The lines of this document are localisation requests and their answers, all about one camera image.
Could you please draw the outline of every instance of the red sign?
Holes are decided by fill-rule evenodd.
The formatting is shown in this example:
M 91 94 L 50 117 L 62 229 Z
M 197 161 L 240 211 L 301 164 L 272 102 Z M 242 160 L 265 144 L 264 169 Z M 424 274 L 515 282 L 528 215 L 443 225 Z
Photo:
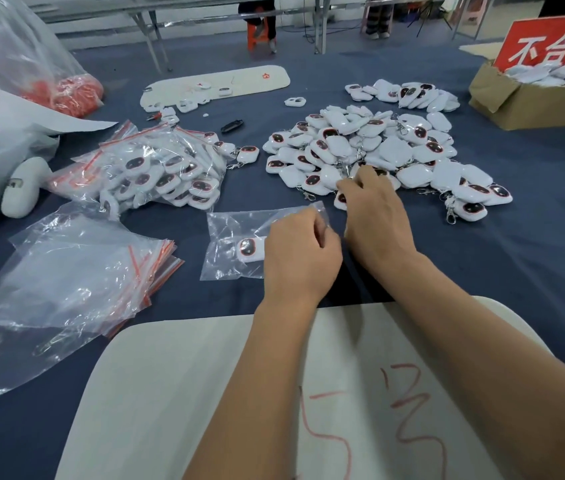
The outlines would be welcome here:
M 504 71 L 519 64 L 549 61 L 565 64 L 565 16 L 512 23 L 494 65 Z

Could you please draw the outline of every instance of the hand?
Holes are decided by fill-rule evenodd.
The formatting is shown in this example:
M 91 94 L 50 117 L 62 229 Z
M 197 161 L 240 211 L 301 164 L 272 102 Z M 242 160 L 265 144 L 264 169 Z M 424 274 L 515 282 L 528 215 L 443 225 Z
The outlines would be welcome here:
M 275 222 L 264 242 L 264 301 L 310 308 L 313 316 L 342 261 L 338 234 L 314 207 Z
M 377 281 L 398 269 L 401 259 L 418 254 L 405 207 L 386 177 L 364 165 L 355 179 L 340 180 L 338 190 L 347 199 L 345 240 Z

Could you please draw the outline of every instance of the sneaker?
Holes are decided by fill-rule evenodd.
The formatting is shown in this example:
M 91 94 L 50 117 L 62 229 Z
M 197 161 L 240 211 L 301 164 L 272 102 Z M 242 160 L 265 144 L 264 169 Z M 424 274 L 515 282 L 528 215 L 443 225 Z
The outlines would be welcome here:
M 258 25 L 258 26 L 255 28 L 255 31 L 254 31 L 254 38 L 260 37 L 260 36 L 262 35 L 262 32 L 263 32 L 263 31 L 264 31 L 264 23 L 261 22 L 260 25 Z

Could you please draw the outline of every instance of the wall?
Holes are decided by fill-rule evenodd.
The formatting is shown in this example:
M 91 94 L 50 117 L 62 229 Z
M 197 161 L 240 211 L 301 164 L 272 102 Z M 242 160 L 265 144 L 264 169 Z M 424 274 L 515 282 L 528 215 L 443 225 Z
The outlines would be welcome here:
M 28 5 L 40 3 L 53 3 L 59 0 L 24 0 Z M 332 0 L 332 3 L 363 2 L 365 0 Z M 306 6 L 314 6 L 314 0 L 304 0 Z M 303 6 L 303 0 L 276 0 L 276 7 L 283 9 L 297 8 Z M 186 10 L 162 10 L 157 13 L 159 22 L 175 20 L 185 20 L 187 18 L 200 18 L 203 16 L 229 15 L 238 11 L 238 5 L 228 5 L 221 7 L 191 8 Z M 359 10 L 339 10 L 335 12 L 336 20 L 359 20 L 362 16 L 362 9 Z M 312 25 L 313 19 L 310 13 L 305 14 L 305 23 Z M 295 25 L 303 26 L 303 15 L 284 15 L 278 17 L 280 26 Z M 84 31 L 96 29 L 110 29 L 118 27 L 135 26 L 134 22 L 126 15 L 109 16 L 106 18 L 95 18 L 92 20 L 80 20 L 77 22 L 54 23 L 52 28 L 56 33 Z M 228 22 L 202 23 L 188 27 L 169 27 L 161 29 L 164 38 L 189 37 L 195 35 L 219 34 L 224 32 L 237 32 L 245 30 L 245 22 L 242 20 L 230 20 Z M 140 32 L 117 34 L 105 37 L 82 37 L 79 39 L 64 39 L 63 43 L 69 49 L 99 47 L 103 45 L 114 45 L 119 43 L 130 43 L 143 41 Z

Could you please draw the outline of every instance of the striped pants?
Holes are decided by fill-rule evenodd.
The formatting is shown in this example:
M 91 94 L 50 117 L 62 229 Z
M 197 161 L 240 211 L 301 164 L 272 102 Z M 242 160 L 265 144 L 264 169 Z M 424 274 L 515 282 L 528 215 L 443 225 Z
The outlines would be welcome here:
M 367 14 L 367 35 L 390 31 L 391 5 L 372 6 Z

